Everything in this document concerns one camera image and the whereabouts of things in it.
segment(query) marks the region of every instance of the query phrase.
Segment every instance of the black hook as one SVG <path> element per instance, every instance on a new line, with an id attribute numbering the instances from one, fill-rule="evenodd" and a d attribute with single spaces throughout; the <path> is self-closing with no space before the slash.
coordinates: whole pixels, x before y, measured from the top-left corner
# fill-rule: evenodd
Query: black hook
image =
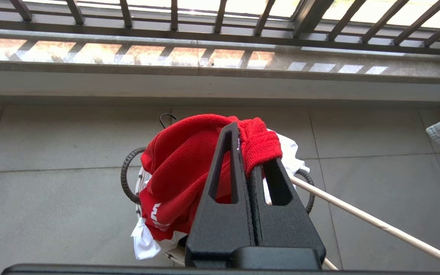
<path id="1" fill-rule="evenodd" d="M 174 118 L 174 120 L 178 120 L 178 118 L 175 115 L 173 115 L 172 113 L 163 113 L 162 115 L 160 115 L 159 121 L 164 129 L 166 129 L 166 125 L 164 125 L 164 122 L 162 122 L 162 117 L 164 115 L 169 115 L 170 117 Z"/>

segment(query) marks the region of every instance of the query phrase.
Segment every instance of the red towel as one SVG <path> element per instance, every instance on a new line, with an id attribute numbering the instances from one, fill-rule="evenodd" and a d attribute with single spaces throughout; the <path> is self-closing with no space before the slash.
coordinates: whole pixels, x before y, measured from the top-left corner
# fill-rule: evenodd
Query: red towel
<path id="1" fill-rule="evenodd" d="M 261 119 L 196 115 L 161 131 L 142 154 L 145 171 L 152 174 L 139 194 L 142 216 L 155 240 L 171 239 L 174 231 L 189 233 L 222 128 L 236 121 L 246 176 L 252 169 L 281 158 L 281 145 Z M 217 201 L 230 201 L 230 157 L 223 159 Z"/>

